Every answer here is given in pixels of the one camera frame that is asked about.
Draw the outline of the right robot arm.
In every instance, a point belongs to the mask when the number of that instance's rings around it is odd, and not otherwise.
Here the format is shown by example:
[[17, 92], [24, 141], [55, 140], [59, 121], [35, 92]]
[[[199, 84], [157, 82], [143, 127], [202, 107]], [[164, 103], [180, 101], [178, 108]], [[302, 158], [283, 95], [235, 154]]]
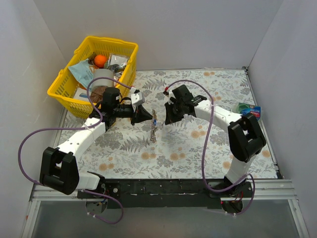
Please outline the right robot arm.
[[235, 197], [242, 191], [242, 183], [249, 176], [249, 168], [266, 145], [266, 139], [258, 120], [252, 113], [241, 115], [215, 106], [212, 96], [193, 96], [186, 85], [172, 91], [164, 90], [168, 97], [165, 104], [165, 124], [181, 121], [185, 115], [204, 119], [228, 133], [229, 147], [233, 155], [231, 166], [224, 176], [224, 188], [212, 188], [204, 178], [207, 189], [213, 193], [226, 193]]

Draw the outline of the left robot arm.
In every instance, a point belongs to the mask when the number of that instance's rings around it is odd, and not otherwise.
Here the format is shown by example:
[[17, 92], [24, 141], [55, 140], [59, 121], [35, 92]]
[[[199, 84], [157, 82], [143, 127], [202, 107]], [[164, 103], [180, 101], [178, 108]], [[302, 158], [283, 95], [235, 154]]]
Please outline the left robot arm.
[[77, 160], [105, 134], [117, 118], [129, 118], [131, 124], [151, 120], [152, 115], [144, 109], [142, 92], [131, 88], [129, 104], [122, 104], [118, 88], [105, 89], [103, 99], [97, 103], [81, 129], [56, 148], [48, 147], [43, 152], [40, 183], [70, 195], [75, 190], [87, 189], [94, 198], [105, 194], [101, 176], [93, 172], [79, 172]]

